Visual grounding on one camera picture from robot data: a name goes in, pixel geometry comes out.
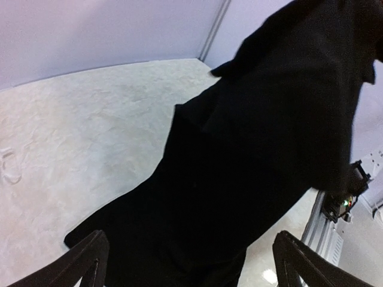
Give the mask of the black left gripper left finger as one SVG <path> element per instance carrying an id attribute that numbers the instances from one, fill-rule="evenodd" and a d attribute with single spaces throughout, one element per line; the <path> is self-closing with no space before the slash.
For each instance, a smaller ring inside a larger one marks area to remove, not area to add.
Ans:
<path id="1" fill-rule="evenodd" d="M 109 249 L 105 233 L 96 230 L 51 264 L 10 287 L 104 286 Z"/>

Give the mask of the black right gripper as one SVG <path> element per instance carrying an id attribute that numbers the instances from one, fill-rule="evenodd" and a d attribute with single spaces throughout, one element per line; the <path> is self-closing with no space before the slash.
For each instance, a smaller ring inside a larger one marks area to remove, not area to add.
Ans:
<path id="1" fill-rule="evenodd" d="M 330 221 L 338 221 L 353 208 L 358 197 L 368 189 L 368 183 L 372 180 L 369 172 L 362 167 L 362 160 L 351 164 L 348 186 L 341 195 L 325 193 L 322 204 L 322 213 Z"/>

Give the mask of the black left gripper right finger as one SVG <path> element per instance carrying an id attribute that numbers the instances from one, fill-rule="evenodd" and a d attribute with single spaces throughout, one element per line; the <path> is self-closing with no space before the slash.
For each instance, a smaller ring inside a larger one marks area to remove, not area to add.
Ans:
<path id="1" fill-rule="evenodd" d="M 297 287 L 368 287 L 368 283 L 334 266 L 288 231 L 276 235 L 272 245 L 278 285 Z"/>

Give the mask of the black t-shirt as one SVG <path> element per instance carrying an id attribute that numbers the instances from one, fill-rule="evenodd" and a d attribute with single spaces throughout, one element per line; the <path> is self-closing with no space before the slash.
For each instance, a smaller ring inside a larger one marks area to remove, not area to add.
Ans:
<path id="1" fill-rule="evenodd" d="M 346 189 L 360 90 L 381 59 L 381 1 L 291 1 L 176 105 L 153 174 L 65 244 L 106 234 L 106 286 L 236 286 L 247 247 L 307 190 Z"/>

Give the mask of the front aluminium rail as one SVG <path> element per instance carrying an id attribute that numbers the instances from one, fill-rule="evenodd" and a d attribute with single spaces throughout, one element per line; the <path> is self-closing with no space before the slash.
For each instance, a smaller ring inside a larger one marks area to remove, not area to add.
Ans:
<path id="1" fill-rule="evenodd" d="M 337 231 L 337 224 L 326 218 L 321 207 L 325 193 L 319 191 L 301 241 L 329 263 L 339 265 L 344 240 Z"/>

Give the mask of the right aluminium frame post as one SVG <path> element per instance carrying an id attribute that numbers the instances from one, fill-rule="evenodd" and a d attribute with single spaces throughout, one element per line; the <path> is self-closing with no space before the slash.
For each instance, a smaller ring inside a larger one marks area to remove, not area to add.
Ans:
<path id="1" fill-rule="evenodd" d="M 231 0 L 221 1 L 218 12 L 214 17 L 213 24 L 209 30 L 209 33 L 206 37 L 205 42 L 203 43 L 202 49 L 201 49 L 200 54 L 198 56 L 198 60 L 200 60 L 201 62 L 204 62 L 206 60 L 207 55 L 211 49 L 212 43 L 215 40 L 216 34 L 217 34 L 217 32 L 221 26 L 221 23 L 224 19 L 224 16 L 227 13 L 227 10 L 228 10 L 231 2 L 232 2 Z"/>

